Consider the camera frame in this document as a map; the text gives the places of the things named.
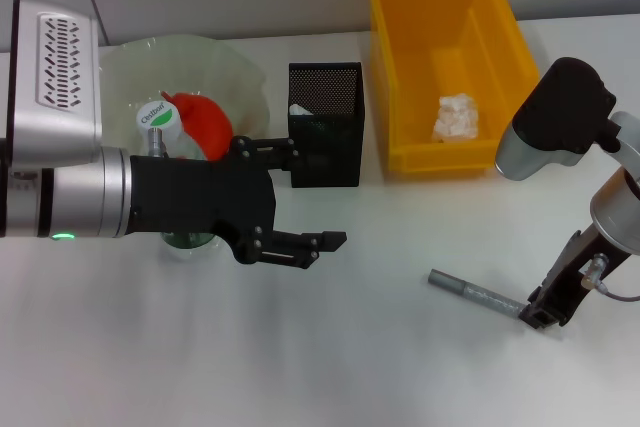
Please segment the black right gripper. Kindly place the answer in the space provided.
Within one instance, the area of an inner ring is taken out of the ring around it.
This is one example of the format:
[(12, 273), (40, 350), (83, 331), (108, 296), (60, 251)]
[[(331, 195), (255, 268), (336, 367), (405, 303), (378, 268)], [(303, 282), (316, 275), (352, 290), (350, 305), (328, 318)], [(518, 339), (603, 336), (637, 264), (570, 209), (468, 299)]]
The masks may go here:
[(628, 259), (628, 253), (609, 243), (597, 229), (577, 231), (567, 242), (560, 256), (541, 285), (529, 295), (518, 319), (533, 329), (546, 329), (568, 323), (580, 303), (588, 295), (581, 285), (583, 274), (594, 256), (607, 258), (603, 278)]

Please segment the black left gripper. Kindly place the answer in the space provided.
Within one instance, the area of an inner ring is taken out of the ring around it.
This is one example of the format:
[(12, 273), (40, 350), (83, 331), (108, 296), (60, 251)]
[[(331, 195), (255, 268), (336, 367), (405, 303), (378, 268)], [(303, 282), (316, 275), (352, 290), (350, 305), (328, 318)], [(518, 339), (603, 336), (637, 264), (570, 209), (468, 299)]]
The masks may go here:
[(238, 136), (217, 161), (132, 156), (130, 162), (129, 234), (212, 234), (241, 264), (303, 270), (347, 240), (340, 231), (273, 230), (276, 201), (269, 171), (292, 172), (301, 166), (291, 138)]

